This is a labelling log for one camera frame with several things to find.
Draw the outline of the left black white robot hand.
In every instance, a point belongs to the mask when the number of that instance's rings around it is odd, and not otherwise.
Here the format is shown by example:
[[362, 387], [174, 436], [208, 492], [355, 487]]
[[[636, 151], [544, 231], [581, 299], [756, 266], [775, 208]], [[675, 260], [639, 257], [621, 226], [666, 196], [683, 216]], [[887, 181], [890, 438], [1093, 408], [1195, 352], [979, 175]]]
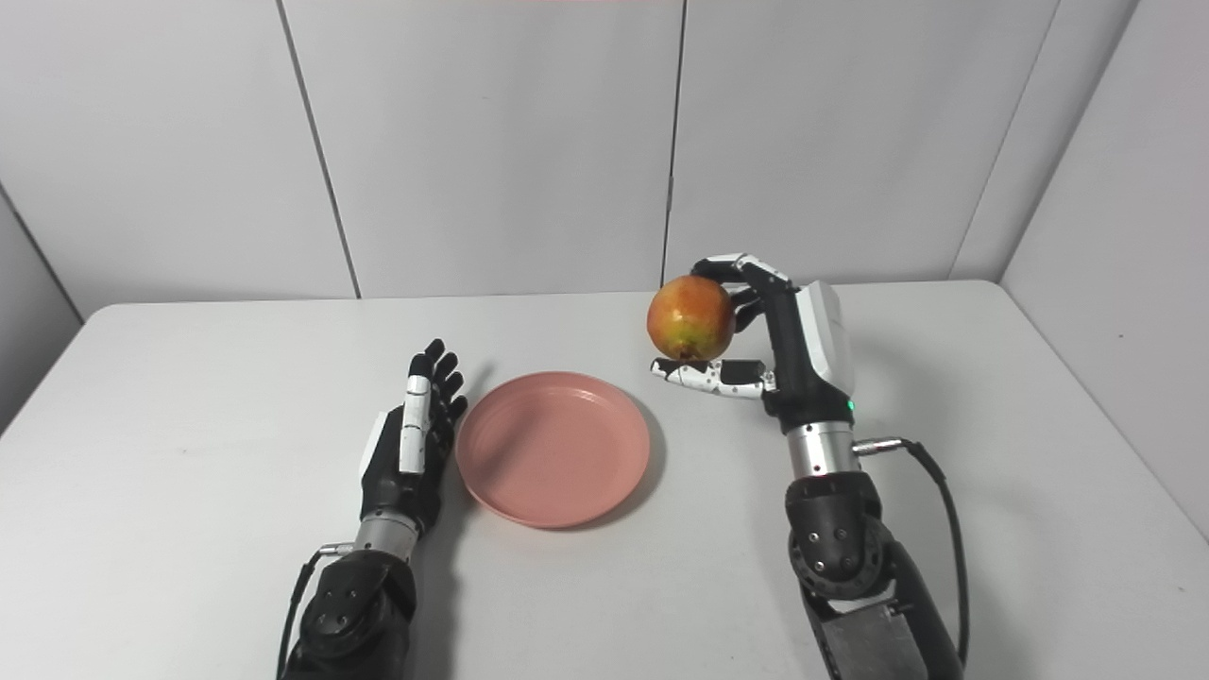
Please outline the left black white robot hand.
[[399, 515], [420, 535], [439, 520], [440, 486], [469, 409], [458, 356], [436, 338], [412, 357], [401, 405], [380, 414], [360, 473], [360, 519]]

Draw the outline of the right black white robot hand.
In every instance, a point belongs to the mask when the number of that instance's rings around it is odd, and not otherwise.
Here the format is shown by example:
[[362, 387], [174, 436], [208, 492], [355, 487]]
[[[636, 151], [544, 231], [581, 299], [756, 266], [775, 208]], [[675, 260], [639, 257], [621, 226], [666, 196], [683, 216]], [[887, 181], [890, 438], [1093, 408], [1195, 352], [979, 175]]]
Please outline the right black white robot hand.
[[692, 275], [734, 283], [737, 332], [763, 317], [773, 364], [760, 361], [656, 358], [649, 370], [663, 382], [725, 398], [760, 400], [782, 432], [818, 423], [854, 425], [854, 374], [838, 294], [817, 280], [800, 287], [747, 253], [707, 257]]

